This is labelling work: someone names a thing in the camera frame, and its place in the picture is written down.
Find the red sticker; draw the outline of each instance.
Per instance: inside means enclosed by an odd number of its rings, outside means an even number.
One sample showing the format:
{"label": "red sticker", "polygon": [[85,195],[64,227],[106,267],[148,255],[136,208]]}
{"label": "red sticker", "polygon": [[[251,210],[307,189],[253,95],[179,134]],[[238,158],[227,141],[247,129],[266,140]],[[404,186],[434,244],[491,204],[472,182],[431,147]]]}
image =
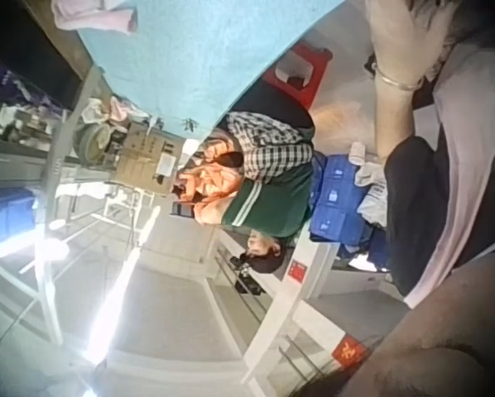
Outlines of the red sticker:
{"label": "red sticker", "polygon": [[299,284],[303,284],[307,270],[308,268],[305,265],[293,260],[291,262],[290,270],[288,270],[288,275],[295,281],[298,281]]}
{"label": "red sticker", "polygon": [[366,352],[367,348],[364,345],[353,337],[345,335],[332,353],[332,357],[345,368],[363,358]]}

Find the red stool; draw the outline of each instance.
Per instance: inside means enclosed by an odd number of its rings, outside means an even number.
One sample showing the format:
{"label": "red stool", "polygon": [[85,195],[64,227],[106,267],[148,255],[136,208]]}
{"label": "red stool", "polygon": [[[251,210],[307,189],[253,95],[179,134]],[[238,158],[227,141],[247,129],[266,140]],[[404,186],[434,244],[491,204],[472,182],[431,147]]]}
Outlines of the red stool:
{"label": "red stool", "polygon": [[304,41],[295,43],[291,47],[291,51],[312,65],[312,75],[307,85],[303,85],[305,79],[301,77],[290,77],[286,82],[279,79],[276,75],[278,61],[264,72],[262,78],[269,84],[297,99],[306,109],[310,109],[315,95],[320,88],[327,64],[332,60],[332,52],[326,48],[323,50],[312,48]]}

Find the plaid shirt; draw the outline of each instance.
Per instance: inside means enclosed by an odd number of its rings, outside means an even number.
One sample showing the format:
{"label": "plaid shirt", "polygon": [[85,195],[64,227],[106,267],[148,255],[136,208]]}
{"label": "plaid shirt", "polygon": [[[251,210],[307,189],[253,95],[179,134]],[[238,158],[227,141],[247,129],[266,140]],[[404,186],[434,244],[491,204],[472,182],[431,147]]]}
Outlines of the plaid shirt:
{"label": "plaid shirt", "polygon": [[228,129],[242,148],[244,175],[249,179],[268,183],[312,160],[311,136],[268,116],[230,112]]}

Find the bright light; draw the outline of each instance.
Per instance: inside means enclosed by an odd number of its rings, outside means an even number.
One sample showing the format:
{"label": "bright light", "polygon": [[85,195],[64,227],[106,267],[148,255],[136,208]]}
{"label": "bright light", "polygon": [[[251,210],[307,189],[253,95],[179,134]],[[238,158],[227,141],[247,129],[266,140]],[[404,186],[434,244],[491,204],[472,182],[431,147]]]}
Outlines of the bright light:
{"label": "bright light", "polygon": [[141,255],[142,244],[147,240],[154,224],[159,215],[160,208],[155,207],[152,210],[150,218],[145,223],[140,235],[137,246],[133,247],[128,255],[128,258],[123,263],[123,268],[115,280],[108,297],[104,300],[97,317],[94,320],[91,334],[89,336],[88,350],[85,353],[85,358],[91,361],[94,365],[98,365],[106,358],[109,346],[115,335],[121,310],[123,307],[124,295],[139,256]]}
{"label": "bright light", "polygon": [[94,391],[89,389],[82,395],[82,397],[97,397],[97,395],[95,394]]}
{"label": "bright light", "polygon": [[352,259],[349,263],[353,268],[363,271],[377,271],[374,264],[367,260],[367,255],[361,254]]}
{"label": "bright light", "polygon": [[181,149],[181,151],[186,155],[193,155],[198,150],[198,146],[199,141],[195,139],[187,139],[183,144],[183,149]]}
{"label": "bright light", "polygon": [[40,254],[43,261],[62,261],[69,255],[69,246],[57,238],[46,238],[41,242]]}
{"label": "bright light", "polygon": [[141,233],[139,233],[139,246],[144,246],[145,242],[147,242],[160,211],[161,207],[154,207],[154,209],[152,209],[150,219],[153,219],[153,222],[145,223],[144,228],[141,230]]}
{"label": "bright light", "polygon": [[65,219],[55,219],[51,223],[49,223],[49,230],[58,230],[64,227],[66,224]]}
{"label": "bright light", "polygon": [[[21,251],[36,242],[36,230],[12,236],[0,242],[0,258]],[[69,246],[57,238],[47,238],[40,242],[39,253],[44,261],[62,261],[69,255]]]}
{"label": "bright light", "polygon": [[4,242],[0,242],[0,258],[19,252],[22,249],[34,244],[35,241],[35,230],[30,230],[28,232],[17,234],[16,236],[9,237]]}

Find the cardboard box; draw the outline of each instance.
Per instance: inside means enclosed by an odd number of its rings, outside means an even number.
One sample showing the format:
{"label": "cardboard box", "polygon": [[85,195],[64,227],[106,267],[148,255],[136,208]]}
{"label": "cardboard box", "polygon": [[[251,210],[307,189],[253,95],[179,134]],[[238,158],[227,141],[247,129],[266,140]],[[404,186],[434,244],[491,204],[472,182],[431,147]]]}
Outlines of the cardboard box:
{"label": "cardboard box", "polygon": [[112,181],[156,194],[168,194],[174,183],[185,139],[133,122]]}

